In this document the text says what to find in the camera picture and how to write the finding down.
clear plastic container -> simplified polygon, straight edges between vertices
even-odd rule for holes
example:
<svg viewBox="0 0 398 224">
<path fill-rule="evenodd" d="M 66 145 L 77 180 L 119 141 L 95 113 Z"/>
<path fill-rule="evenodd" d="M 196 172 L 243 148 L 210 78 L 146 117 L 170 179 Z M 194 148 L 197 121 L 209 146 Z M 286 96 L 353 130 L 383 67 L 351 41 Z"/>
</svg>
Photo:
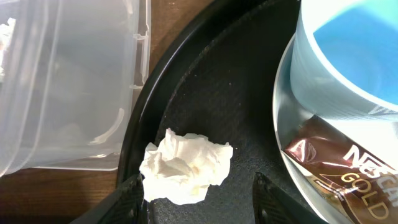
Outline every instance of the clear plastic container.
<svg viewBox="0 0 398 224">
<path fill-rule="evenodd" d="M 150 0 L 0 0 L 9 18 L 0 175 L 119 152 L 147 78 Z"/>
</svg>

brown packet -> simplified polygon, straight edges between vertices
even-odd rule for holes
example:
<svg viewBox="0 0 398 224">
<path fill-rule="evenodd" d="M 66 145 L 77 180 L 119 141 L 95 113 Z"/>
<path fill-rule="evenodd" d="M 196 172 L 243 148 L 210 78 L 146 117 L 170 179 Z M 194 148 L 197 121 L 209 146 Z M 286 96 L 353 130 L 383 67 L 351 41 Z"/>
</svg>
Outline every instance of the brown packet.
<svg viewBox="0 0 398 224">
<path fill-rule="evenodd" d="M 398 223 L 398 172 L 326 121 L 306 121 L 284 152 L 353 223 Z"/>
</svg>

white tissue inside container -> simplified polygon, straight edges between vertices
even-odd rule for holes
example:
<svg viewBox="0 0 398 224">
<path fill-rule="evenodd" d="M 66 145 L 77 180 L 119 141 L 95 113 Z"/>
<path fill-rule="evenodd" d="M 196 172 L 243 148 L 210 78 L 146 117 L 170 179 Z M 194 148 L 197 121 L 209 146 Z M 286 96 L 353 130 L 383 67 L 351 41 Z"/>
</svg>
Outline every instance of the white tissue inside container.
<svg viewBox="0 0 398 224">
<path fill-rule="evenodd" d="M 145 200 L 168 198 L 177 205 L 204 200 L 208 187 L 221 185 L 228 176 L 232 155 L 228 143 L 214 144 L 206 136 L 183 137 L 166 130 L 159 147 L 148 144 L 140 166 Z"/>
</svg>

wooden table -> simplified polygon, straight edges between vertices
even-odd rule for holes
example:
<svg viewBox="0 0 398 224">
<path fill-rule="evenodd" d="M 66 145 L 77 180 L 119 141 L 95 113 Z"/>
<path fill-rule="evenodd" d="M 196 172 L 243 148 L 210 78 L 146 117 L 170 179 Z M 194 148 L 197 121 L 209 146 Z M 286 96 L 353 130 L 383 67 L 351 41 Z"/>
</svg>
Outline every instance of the wooden table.
<svg viewBox="0 0 398 224">
<path fill-rule="evenodd" d="M 152 0 L 150 71 L 212 0 Z M 68 223 L 115 188 L 116 173 L 26 169 L 0 178 L 0 223 Z"/>
</svg>

cup rim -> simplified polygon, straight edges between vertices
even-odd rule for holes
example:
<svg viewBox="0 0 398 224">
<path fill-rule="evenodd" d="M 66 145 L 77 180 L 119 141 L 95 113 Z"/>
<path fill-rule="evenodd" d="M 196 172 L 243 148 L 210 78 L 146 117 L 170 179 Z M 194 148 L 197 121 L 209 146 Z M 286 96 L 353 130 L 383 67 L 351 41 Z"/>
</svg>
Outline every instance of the cup rim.
<svg viewBox="0 0 398 224">
<path fill-rule="evenodd" d="M 398 111 L 398 105 L 390 103 L 388 101 L 382 100 L 364 90 L 362 90 L 360 87 L 356 86 L 354 83 L 352 83 L 351 81 L 349 81 L 347 78 L 345 78 L 330 62 L 329 60 L 326 58 L 326 56 L 322 53 L 321 48 L 319 47 L 317 41 L 315 40 L 315 37 L 313 35 L 313 30 L 310 30 L 310 28 L 308 26 L 306 26 L 306 20 L 310 19 L 310 16 L 306 16 L 306 15 L 310 15 L 309 13 L 305 13 L 308 12 L 310 10 L 312 10 L 311 5 L 311 0 L 303 0 L 301 3 L 301 8 L 300 8 L 300 17 L 302 20 L 302 24 L 303 24 L 303 28 L 304 28 L 304 33 L 305 36 L 308 40 L 308 42 L 310 43 L 310 46 L 312 48 L 312 51 L 314 52 L 314 54 L 317 56 L 317 58 L 319 59 L 319 61 L 321 62 L 321 64 L 326 68 L 326 70 L 333 75 L 333 77 L 335 77 L 340 83 L 342 83 L 345 87 L 349 88 L 351 91 L 353 91 L 354 93 L 356 93 L 357 95 L 363 97 L 364 99 L 371 101 L 375 104 L 377 104 L 378 106 L 383 106 L 389 110 L 393 110 L 393 111 Z"/>
</svg>

